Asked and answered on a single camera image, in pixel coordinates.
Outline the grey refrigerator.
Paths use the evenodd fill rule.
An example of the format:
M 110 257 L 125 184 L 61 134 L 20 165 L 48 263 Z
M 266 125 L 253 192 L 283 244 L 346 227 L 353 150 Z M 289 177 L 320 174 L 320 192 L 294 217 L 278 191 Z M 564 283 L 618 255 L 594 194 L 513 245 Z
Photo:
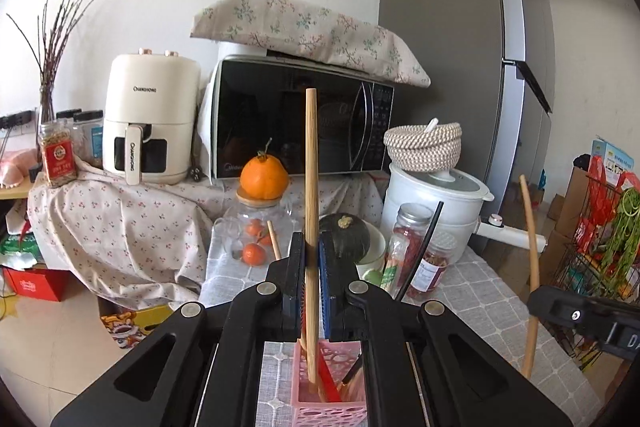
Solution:
M 408 44 L 431 78 L 399 87 L 393 124 L 461 124 L 458 169 L 494 194 L 482 215 L 513 212 L 519 176 L 538 182 L 554 99 L 549 0 L 380 0 L 380 24 Z

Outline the cream air fryer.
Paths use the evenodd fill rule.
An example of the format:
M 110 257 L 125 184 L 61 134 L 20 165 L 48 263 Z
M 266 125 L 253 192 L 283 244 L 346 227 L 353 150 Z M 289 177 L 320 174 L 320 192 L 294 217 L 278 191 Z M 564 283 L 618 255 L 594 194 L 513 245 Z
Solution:
M 176 184 L 191 167 L 201 69 L 167 51 L 120 54 L 108 76 L 103 168 L 129 185 Z

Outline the red plastic spoon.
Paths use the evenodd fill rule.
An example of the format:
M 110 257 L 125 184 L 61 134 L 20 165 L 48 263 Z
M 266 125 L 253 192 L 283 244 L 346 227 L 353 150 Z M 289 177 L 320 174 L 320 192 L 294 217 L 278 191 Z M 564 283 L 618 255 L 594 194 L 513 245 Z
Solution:
M 300 346 L 300 352 L 306 355 L 306 298 L 302 299 L 302 330 L 300 331 L 300 338 L 298 340 Z M 317 385 L 318 395 L 322 402 L 341 402 L 342 398 L 338 391 L 336 384 L 332 378 L 329 370 L 329 365 L 326 364 L 326 359 L 323 356 L 321 348 L 317 348 L 317 365 L 318 365 L 318 380 Z

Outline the large orange tangerine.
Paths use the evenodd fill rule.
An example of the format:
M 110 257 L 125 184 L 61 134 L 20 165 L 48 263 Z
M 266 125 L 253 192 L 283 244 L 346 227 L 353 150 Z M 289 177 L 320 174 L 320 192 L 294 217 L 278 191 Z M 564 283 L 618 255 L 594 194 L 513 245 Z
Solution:
M 271 141 L 269 139 L 265 147 L 247 161 L 241 172 L 240 187 L 252 199 L 278 199 L 288 188 L 288 172 L 282 162 L 269 153 Z

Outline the dark green pumpkin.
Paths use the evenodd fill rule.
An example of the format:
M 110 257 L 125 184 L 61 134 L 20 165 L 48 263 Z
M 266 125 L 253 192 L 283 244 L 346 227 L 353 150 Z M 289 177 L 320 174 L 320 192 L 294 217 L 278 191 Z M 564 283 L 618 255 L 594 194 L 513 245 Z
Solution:
M 359 263 L 369 251 L 370 233 L 359 217 L 346 212 L 326 215 L 319 222 L 321 232 L 329 232 L 334 253 L 339 258 Z

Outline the floral cloth on microwave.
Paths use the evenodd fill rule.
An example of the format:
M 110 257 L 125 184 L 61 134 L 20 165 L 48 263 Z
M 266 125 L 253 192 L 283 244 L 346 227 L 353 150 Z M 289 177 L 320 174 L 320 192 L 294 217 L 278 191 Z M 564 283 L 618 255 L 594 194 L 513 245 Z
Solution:
M 430 76 L 393 31 L 302 0 L 219 0 L 194 16 L 191 36 L 431 86 Z

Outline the wooden chopstick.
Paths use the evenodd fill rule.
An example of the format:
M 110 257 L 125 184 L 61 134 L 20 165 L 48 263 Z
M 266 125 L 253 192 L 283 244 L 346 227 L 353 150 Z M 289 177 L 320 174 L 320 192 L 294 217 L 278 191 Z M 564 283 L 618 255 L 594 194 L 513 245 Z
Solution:
M 281 260 L 282 256 L 280 251 L 280 245 L 278 242 L 278 236 L 271 220 L 267 221 L 267 229 L 270 237 L 271 247 L 274 254 L 274 259 Z
M 533 294 L 533 292 L 538 289 L 540 284 L 536 225 L 535 225 L 535 219 L 534 219 L 534 213 L 533 213 L 532 200 L 530 199 L 528 184 L 524 174 L 521 174 L 521 176 L 518 178 L 518 181 L 520 181 L 523 207 L 525 212 L 525 221 L 526 221 L 526 227 L 527 227 L 527 235 L 528 235 L 529 292 Z M 538 319 L 533 315 L 529 315 L 528 322 L 527 322 L 527 335 L 526 335 L 524 360 L 523 360 L 523 365 L 521 369 L 522 375 L 527 379 L 532 377 L 532 374 L 533 374 L 533 368 L 535 363 L 535 353 L 536 353 L 536 346 L 537 346 L 537 336 L 538 336 Z
M 319 170 L 317 90 L 305 91 L 305 333 L 309 389 L 319 390 Z

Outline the red label nut jar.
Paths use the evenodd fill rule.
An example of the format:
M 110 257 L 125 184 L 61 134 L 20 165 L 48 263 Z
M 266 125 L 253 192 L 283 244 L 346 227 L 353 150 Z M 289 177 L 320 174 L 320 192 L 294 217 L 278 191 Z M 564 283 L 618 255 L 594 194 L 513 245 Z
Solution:
M 77 178 L 70 129 L 57 121 L 44 122 L 39 130 L 39 146 L 50 187 L 60 187 Z

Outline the dry twig bouquet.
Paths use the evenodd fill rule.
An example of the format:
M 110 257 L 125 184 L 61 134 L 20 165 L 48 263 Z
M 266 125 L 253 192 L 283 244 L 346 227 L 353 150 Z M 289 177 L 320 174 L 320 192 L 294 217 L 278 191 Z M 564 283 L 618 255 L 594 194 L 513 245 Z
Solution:
M 58 69 L 70 36 L 96 0 L 61 0 L 53 10 L 49 9 L 50 1 L 43 1 L 41 13 L 36 17 L 35 39 L 29 39 L 16 19 L 11 14 L 6 14 L 26 42 L 37 65 L 39 104 L 36 116 L 39 126 L 55 120 L 53 91 Z

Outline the jar of red goji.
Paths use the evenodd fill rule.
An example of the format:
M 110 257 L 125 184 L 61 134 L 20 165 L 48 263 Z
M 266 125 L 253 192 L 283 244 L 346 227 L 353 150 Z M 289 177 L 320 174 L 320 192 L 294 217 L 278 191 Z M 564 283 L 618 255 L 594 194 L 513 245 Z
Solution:
M 433 211 L 417 202 L 405 202 L 399 207 L 387 248 L 387 260 L 397 258 L 402 262 L 397 283 L 407 277 L 410 263 L 420 247 L 432 218 Z

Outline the yellow tiger print box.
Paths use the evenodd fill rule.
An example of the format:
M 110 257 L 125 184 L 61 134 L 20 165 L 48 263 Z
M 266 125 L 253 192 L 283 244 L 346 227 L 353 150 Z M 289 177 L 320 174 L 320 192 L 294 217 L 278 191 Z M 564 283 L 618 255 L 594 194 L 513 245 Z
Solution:
M 168 306 L 130 310 L 100 299 L 99 316 L 104 329 L 120 349 L 131 349 L 145 340 L 172 313 Z

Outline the black microwave oven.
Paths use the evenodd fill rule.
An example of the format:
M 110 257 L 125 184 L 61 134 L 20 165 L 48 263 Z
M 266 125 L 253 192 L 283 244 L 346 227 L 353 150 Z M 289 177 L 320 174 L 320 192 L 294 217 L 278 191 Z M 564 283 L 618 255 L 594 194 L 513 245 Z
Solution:
M 291 57 L 235 54 L 218 62 L 201 108 L 210 176 L 236 178 L 261 150 L 277 157 L 292 176 L 303 173 L 309 89 L 317 92 L 320 172 L 381 170 L 392 86 Z

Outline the pink perforated utensil basket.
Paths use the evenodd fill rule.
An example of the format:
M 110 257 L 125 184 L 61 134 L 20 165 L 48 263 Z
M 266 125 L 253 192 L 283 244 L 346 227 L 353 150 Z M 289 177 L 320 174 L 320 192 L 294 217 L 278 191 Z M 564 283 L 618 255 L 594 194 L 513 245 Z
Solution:
M 367 419 L 363 383 L 352 390 L 341 388 L 343 378 L 360 355 L 360 342 L 318 342 L 319 381 L 308 381 L 306 352 L 300 343 L 294 348 L 292 377 L 293 426 L 360 426 Z

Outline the black gold-tipped chopstick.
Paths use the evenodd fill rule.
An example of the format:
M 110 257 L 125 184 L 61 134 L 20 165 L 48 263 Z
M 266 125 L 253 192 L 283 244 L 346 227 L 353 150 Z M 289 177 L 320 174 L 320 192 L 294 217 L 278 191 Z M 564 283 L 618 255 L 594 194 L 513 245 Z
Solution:
M 362 355 L 358 355 L 358 358 L 356 358 L 356 361 L 354 362 L 352 367 L 348 370 L 346 375 L 341 380 L 342 386 L 347 386 L 352 381 L 352 379 L 358 373 L 359 369 L 361 369 L 361 366 L 362 366 Z

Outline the disposable chopsticks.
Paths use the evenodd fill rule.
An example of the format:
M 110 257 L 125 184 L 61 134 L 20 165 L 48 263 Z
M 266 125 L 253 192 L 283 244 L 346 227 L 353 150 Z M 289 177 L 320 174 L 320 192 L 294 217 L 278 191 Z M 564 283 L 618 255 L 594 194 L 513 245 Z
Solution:
M 401 267 L 402 262 L 397 258 L 390 258 L 386 262 L 380 287 L 391 296 L 394 295 L 394 291 L 397 285 L 397 279 L 399 277 L 399 274 L 401 273 Z

